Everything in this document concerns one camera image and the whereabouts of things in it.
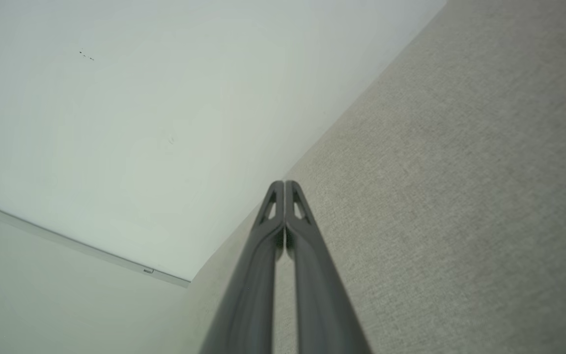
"ceiling trim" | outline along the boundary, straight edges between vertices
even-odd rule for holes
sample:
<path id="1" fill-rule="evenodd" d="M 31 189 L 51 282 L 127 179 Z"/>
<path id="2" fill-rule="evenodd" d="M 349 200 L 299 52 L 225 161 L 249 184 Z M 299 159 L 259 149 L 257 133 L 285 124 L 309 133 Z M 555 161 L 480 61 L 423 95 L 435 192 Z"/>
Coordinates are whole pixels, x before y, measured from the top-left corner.
<path id="1" fill-rule="evenodd" d="M 25 221 L 23 219 L 20 219 L 14 215 L 10 215 L 9 213 L 6 213 L 1 210 L 0 210 L 0 222 L 4 222 L 5 224 L 16 227 L 17 229 L 21 229 L 32 235 L 36 235 L 38 237 L 42 237 L 43 239 L 50 240 L 52 242 L 56 242 L 63 246 L 69 247 L 70 249 L 74 249 L 76 251 L 85 253 L 85 255 L 93 256 L 97 259 L 110 262 L 114 265 L 125 267 L 137 273 L 141 273 L 147 276 L 151 276 L 153 278 L 157 278 L 159 280 L 163 280 L 164 282 L 168 282 L 170 284 L 175 284 L 180 287 L 187 288 L 191 283 L 189 282 L 189 280 L 184 280 L 177 276 L 169 275 L 167 273 L 163 273 L 162 271 L 157 271 L 152 267 L 140 265 L 131 260 L 127 260 L 117 255 L 113 255 L 112 253 L 108 253 L 106 251 L 102 251 L 101 249 L 97 249 L 95 247 L 89 246 L 88 244 L 78 242 L 67 236 L 54 233 L 54 231 L 49 231 L 44 227 L 40 227 L 38 225 L 32 224 L 29 221 Z"/>

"white wall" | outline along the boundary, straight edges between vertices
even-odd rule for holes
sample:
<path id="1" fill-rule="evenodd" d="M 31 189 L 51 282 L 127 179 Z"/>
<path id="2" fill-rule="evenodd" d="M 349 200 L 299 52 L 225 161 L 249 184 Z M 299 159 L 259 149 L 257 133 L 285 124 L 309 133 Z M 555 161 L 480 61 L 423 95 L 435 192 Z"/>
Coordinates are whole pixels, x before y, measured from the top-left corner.
<path id="1" fill-rule="evenodd" d="M 159 353 L 185 292 L 0 222 L 0 354 Z"/>

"gray plastic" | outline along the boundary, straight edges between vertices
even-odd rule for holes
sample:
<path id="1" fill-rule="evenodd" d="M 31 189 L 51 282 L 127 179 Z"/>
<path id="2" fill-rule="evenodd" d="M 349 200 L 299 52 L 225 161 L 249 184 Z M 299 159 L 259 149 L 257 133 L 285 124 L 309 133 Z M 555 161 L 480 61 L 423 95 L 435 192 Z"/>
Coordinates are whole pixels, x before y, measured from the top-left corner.
<path id="1" fill-rule="evenodd" d="M 283 252 L 284 231 L 296 264 L 299 353 L 369 354 L 316 220 L 294 181 L 270 185 L 200 354 L 272 352 L 274 266 Z"/>

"cutout hole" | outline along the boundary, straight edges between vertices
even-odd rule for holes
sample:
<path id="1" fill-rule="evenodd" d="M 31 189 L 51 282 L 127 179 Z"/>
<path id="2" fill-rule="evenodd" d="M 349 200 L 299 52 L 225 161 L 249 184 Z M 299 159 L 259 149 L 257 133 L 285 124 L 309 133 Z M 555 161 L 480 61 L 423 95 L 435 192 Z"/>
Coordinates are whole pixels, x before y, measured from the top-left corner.
<path id="1" fill-rule="evenodd" d="M 267 215 L 268 215 L 268 220 L 270 220 L 277 215 L 277 203 L 276 202 L 270 203 L 268 208 L 270 208 L 270 211 L 267 213 Z"/>
<path id="2" fill-rule="evenodd" d="M 303 207 L 301 207 L 298 202 L 294 202 L 294 215 L 296 215 L 298 219 L 303 219 L 305 217 Z"/>

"white ceiling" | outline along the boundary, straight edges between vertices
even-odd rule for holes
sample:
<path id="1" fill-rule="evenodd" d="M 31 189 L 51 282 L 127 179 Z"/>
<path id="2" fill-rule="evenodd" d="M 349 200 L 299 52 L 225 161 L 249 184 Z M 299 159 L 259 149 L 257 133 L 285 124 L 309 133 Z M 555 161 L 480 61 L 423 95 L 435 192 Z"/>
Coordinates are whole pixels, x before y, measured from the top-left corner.
<path id="1" fill-rule="evenodd" d="M 0 209 L 191 280 L 443 5 L 0 1 Z"/>

